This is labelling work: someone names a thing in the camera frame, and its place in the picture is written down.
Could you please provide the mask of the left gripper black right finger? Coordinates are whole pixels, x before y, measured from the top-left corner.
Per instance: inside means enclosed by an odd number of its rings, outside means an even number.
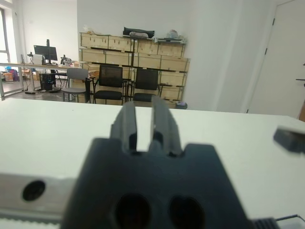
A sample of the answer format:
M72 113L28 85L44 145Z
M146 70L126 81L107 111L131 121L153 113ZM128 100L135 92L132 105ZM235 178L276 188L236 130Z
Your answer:
M183 155L178 125L166 102L158 96L152 97L151 139L160 144L167 156Z

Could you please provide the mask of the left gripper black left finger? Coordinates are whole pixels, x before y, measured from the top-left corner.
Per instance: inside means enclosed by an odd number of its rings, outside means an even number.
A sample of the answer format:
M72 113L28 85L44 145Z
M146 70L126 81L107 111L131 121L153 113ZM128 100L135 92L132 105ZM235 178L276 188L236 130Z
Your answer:
M111 126L110 138L119 139L124 152L136 152L137 123L133 101L127 102L122 106Z

